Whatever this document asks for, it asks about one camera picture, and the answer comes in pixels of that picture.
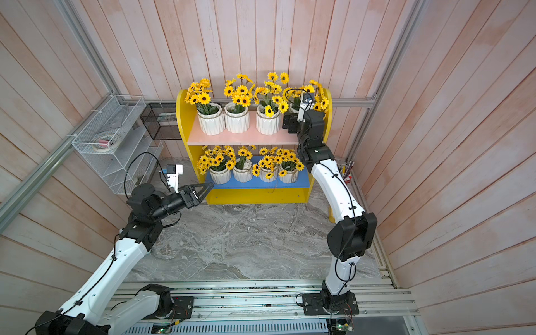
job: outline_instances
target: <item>ceramic pot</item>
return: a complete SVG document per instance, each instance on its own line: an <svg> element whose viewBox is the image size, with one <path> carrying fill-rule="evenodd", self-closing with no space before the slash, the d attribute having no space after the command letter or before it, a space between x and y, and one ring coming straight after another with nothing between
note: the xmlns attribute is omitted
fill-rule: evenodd
<svg viewBox="0 0 536 335"><path fill-rule="evenodd" d="M264 115L264 107L257 106L257 131L264 135L273 135L281 129L281 112L277 111L273 117Z"/></svg>
<svg viewBox="0 0 536 335"><path fill-rule="evenodd" d="M217 135L225 130L225 118L221 111L221 106L217 103L210 103L212 106L217 106L218 111L212 115L205 115L197 112L199 125L203 133L207 135Z"/></svg>
<svg viewBox="0 0 536 335"><path fill-rule="evenodd" d="M233 168L233 175L239 183L249 182L253 178L253 165L249 159L245 160L244 169Z"/></svg>
<svg viewBox="0 0 536 335"><path fill-rule="evenodd" d="M249 111L246 108L241 113L231 113L229 110L233 110L235 106L233 102L225 105L225 127L228 131L238 134L249 129Z"/></svg>
<svg viewBox="0 0 536 335"><path fill-rule="evenodd" d="M210 176L215 184L225 184L231 179L231 170L225 168L222 171L210 171Z"/></svg>
<svg viewBox="0 0 536 335"><path fill-rule="evenodd" d="M298 173L299 171L294 169L292 172L287 172L286 176L279 177L279 180L285 184L295 183L298 180Z"/></svg>

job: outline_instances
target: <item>metal profile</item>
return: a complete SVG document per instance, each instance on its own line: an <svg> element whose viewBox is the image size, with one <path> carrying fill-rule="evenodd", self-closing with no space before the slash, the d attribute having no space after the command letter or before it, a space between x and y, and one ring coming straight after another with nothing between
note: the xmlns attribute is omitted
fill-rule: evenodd
<svg viewBox="0 0 536 335"><path fill-rule="evenodd" d="M348 156L346 157L346 161L353 160L355 153L358 150L359 145L363 141L364 134L367 131L368 127L370 126L370 122L372 121L372 118L374 117L374 114L376 113L376 109L378 108L379 103L382 101L385 89L391 82L393 74L398 68L400 61L402 60L402 56L404 55L410 43L411 36L420 23L421 15L427 3L428 3L428 0L417 0L415 4L413 5L411 15L408 18L406 25L404 26L404 30L402 32L402 35L400 36L400 40L397 43L396 49L394 50L393 56L389 60L389 65L387 67L385 75L380 81L378 91L376 92L375 104L371 106L371 109L365 115L365 118L363 122L361 123L359 131L352 142L352 146L348 153Z"/></svg>
<svg viewBox="0 0 536 335"><path fill-rule="evenodd" d="M109 99L110 96L108 95L103 97L95 109L99 109ZM75 150L71 143L76 133L86 125L95 113L97 111L90 113L75 130L65 136L26 179L6 197L7 200L0 205L0 234L4 232L20 211L23 210L33 196L39 192L41 187L43 187L54 172L58 170L67 157Z"/></svg>

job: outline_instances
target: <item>potted plant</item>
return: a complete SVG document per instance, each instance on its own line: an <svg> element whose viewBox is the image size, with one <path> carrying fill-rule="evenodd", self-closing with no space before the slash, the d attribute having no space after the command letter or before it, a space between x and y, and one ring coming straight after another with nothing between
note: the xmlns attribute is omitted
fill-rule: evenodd
<svg viewBox="0 0 536 335"><path fill-rule="evenodd" d="M233 102L226 104L224 108L225 125L227 130L232 133L241 133L249 129L248 107L253 98L251 92L255 88L255 83L248 76L239 73L237 77L240 80L239 86L233 86L236 80L232 79L225 82L224 89L224 95L233 98Z"/></svg>
<svg viewBox="0 0 536 335"><path fill-rule="evenodd" d="M257 87L253 99L257 106L257 131L264 135L273 135L281 129L281 114L288 110L288 102L279 94L281 85L288 83L288 74L282 72L280 77L275 72L268 73L264 87Z"/></svg>
<svg viewBox="0 0 536 335"><path fill-rule="evenodd" d="M298 173L305 167L296 157L294 150L278 149L273 162L278 166L279 180L286 183L294 183L298 179Z"/></svg>
<svg viewBox="0 0 536 335"><path fill-rule="evenodd" d="M233 175L240 183L249 182L253 178L253 164L251 163L253 154L248 150L248 147L242 146L238 150L238 156L240 158L237 159L233 168Z"/></svg>
<svg viewBox="0 0 536 335"><path fill-rule="evenodd" d="M192 83L188 88L184 102L195 105L197 118L203 133L217 135L225 129L225 118L221 112L221 106L210 102L210 80L204 78L198 83Z"/></svg>
<svg viewBox="0 0 536 335"><path fill-rule="evenodd" d="M210 171L212 181L216 184L228 182L231 179L231 170L236 164L235 153L232 149L232 147L226 146L222 150L219 145L216 145L214 149L206 150L205 154L197 161L199 173L204 175Z"/></svg>

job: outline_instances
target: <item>gray marble surface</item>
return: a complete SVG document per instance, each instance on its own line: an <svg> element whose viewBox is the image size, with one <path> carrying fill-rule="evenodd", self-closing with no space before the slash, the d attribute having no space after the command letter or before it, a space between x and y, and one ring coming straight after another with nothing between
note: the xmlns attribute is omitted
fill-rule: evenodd
<svg viewBox="0 0 536 335"><path fill-rule="evenodd" d="M180 185L197 183L189 160ZM164 191L158 174L151 181ZM125 281L235 279L323 279L331 253L326 236L333 227L327 200L315 184L307 204L212 205L183 209ZM164 224L178 219L168 217ZM370 250L361 257L356 278L379 277Z"/></svg>

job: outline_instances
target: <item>cable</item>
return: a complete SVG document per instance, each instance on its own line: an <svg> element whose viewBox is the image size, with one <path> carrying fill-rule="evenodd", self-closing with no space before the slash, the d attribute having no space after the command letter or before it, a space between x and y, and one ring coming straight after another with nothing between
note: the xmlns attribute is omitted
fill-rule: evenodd
<svg viewBox="0 0 536 335"><path fill-rule="evenodd" d="M28 333L30 333L32 331L32 329L35 329L37 327L41 327L47 323L50 323L56 319L58 319L59 317L61 316L64 316L65 314L67 314L71 309L73 309L74 307L76 306L80 306L82 304L82 299L89 293L91 292L91 290L101 281L102 278L104 278L104 276L106 276L106 273L108 273L108 270L110 270L111 268L111 265L117 260L117 257L115 256L116 252L115 252L115 244L116 244L116 241L115 239L119 236L119 234L115 235L114 236L114 254L112 255L111 257L111 263L110 263L110 266L106 269L106 272L104 272L104 274L99 278L99 280L97 280L97 282L88 290L86 291L86 293L84 293L84 295L82 295L82 297L80 299L78 299L74 304L73 306L71 306L71 308L69 308L68 310L66 310L65 312L61 313L60 315L56 316L55 318L53 318L52 320L49 320L49 321L46 321L46 322L43 322L41 324L38 324L38 325L35 325L33 327L31 327L30 329L28 329L28 331L24 334L24 335L28 335Z"/></svg>
<svg viewBox="0 0 536 335"><path fill-rule="evenodd" d="M124 180L123 180L123 191L125 192L125 196L126 196L126 199L127 199L127 200L129 199L129 196L126 194L126 176L129 175L129 170L130 170L130 167L132 166L132 163L134 163L134 161L137 160L138 157L140 157L141 155L146 154L146 153L149 154L149 155L151 155L152 157L154 157L154 158L157 160L158 166L160 167L160 170L162 171L162 174L164 174L164 169L162 169L162 165L160 165L160 161L158 160L158 158L157 158L155 155L153 155L152 153L147 152L147 151L144 151L144 152L142 152L141 154L137 155L137 156L132 160L132 162L130 162L128 168L126 168L125 178L124 178ZM165 183L165 182L162 180L162 177L160 177L160 181L161 181L161 182L164 184L164 186L167 188L168 192L170 192L171 190L170 190L168 184Z"/></svg>

